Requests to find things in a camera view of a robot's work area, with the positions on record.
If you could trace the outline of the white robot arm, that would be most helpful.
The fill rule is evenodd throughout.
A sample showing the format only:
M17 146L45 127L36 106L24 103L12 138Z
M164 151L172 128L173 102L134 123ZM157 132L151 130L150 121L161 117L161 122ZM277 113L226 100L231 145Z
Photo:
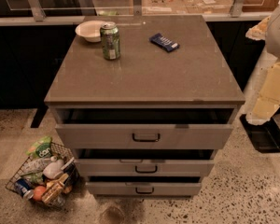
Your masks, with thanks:
M269 17L250 28L245 36L252 40L264 40L267 52L277 58L268 69L256 102L246 116L249 124L262 125L280 107L280 4Z

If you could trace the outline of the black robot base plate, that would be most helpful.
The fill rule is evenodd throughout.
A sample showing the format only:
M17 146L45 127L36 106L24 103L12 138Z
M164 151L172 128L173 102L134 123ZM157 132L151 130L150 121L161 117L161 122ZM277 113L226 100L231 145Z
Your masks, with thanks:
M243 114L240 121L255 150L260 153L280 152L280 127L274 119L262 125L252 125L247 122L246 114Z

